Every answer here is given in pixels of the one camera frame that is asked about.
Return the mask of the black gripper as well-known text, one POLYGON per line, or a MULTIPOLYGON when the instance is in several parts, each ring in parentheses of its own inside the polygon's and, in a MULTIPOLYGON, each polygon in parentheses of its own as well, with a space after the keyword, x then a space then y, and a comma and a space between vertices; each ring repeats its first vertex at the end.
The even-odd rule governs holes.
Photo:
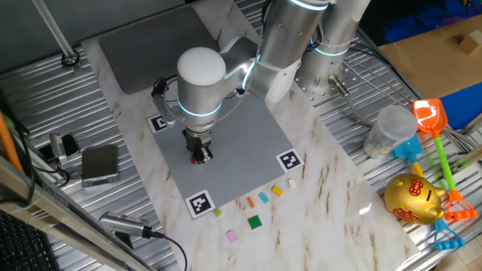
POLYGON ((210 129, 204 132, 194 132, 191 129, 183 129, 182 134, 185 137, 187 149, 192 151, 191 162, 193 164, 204 164, 213 158, 209 150, 212 141, 210 129))

